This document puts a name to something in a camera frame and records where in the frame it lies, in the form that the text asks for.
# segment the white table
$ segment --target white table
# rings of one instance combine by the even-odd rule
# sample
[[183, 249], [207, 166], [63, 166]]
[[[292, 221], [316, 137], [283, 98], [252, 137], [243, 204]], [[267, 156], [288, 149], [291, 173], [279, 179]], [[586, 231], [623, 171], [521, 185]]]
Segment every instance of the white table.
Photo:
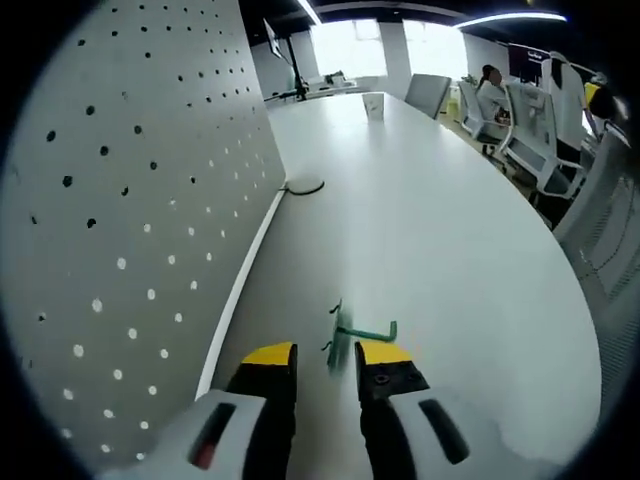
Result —
[[354, 361], [327, 373], [340, 297], [354, 327], [388, 329], [431, 385], [494, 418], [528, 458], [565, 463], [594, 429], [598, 345], [571, 266], [525, 198], [455, 134], [385, 95], [271, 113], [289, 178], [326, 187], [286, 196], [242, 294], [214, 383], [253, 348], [299, 345], [298, 433], [290, 478], [368, 478]]

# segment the black hair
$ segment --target black hair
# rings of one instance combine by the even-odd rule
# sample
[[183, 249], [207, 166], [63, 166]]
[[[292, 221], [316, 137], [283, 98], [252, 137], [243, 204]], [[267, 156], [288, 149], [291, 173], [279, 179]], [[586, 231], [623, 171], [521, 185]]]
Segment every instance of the black hair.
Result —
[[562, 60], [558, 60], [557, 58], [551, 59], [551, 76], [553, 77], [553, 81], [556, 82], [556, 85], [560, 90], [562, 90], [562, 64], [564, 62]]
[[493, 65], [487, 64], [482, 67], [482, 78], [480, 78], [480, 83], [478, 84], [478, 90], [486, 80], [489, 80], [489, 75], [491, 75], [491, 72], [493, 72], [494, 70], [496, 70], [496, 67], [494, 67]]

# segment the white cup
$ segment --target white cup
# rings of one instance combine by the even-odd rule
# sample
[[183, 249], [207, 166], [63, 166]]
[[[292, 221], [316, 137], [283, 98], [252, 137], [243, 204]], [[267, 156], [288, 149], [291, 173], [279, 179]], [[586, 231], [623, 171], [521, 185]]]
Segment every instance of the white cup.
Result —
[[384, 120], [384, 93], [364, 93], [362, 101], [369, 120]]

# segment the ceiling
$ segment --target ceiling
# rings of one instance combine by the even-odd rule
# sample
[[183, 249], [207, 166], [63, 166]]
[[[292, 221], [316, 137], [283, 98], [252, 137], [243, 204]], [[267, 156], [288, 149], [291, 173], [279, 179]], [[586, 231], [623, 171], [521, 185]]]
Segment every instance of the ceiling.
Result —
[[[537, 3], [534, 3], [534, 6], [529, 6], [526, 0], [310, 0], [310, 3], [323, 22], [375, 18], [379, 22], [401, 22], [403, 19], [410, 19], [455, 25], [495, 13], [545, 11], [545, 0], [531, 1]], [[240, 0], [240, 8], [252, 45], [266, 41], [263, 18], [281, 37], [308, 30], [312, 23], [296, 0]], [[547, 7], [546, 11], [558, 10]], [[589, 51], [585, 48], [585, 39], [578, 34], [571, 22], [510, 20], [466, 27], [464, 32], [488, 40], [518, 43], [542, 50], [557, 49], [573, 62], [597, 68], [585, 53]]]

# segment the window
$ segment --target window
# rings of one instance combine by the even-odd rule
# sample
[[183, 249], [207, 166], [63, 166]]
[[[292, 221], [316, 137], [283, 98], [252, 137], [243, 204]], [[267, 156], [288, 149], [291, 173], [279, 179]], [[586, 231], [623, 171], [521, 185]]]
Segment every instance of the window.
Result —
[[437, 23], [405, 20], [411, 73], [443, 75], [460, 80], [468, 73], [462, 32]]
[[380, 28], [375, 20], [347, 20], [311, 27], [320, 75], [342, 70], [346, 77], [387, 74]]

